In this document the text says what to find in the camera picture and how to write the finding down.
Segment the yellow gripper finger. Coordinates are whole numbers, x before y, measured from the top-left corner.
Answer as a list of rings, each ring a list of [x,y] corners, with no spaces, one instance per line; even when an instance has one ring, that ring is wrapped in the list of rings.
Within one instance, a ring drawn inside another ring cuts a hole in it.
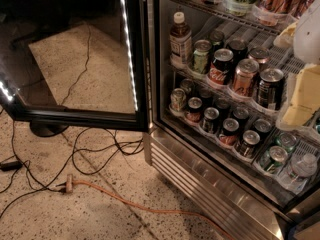
[[[283,120],[290,126],[302,126],[320,108],[320,66],[307,64],[296,76],[296,84]]]
[[[279,48],[290,48],[294,43],[297,22],[286,27],[273,41],[273,45]]]

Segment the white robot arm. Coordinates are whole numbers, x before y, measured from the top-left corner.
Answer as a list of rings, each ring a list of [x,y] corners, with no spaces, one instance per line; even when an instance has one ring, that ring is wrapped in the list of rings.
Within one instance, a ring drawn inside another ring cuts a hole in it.
[[[273,44],[279,48],[292,47],[294,56],[305,63],[283,116],[287,125],[302,126],[320,109],[320,0],[315,0]]]

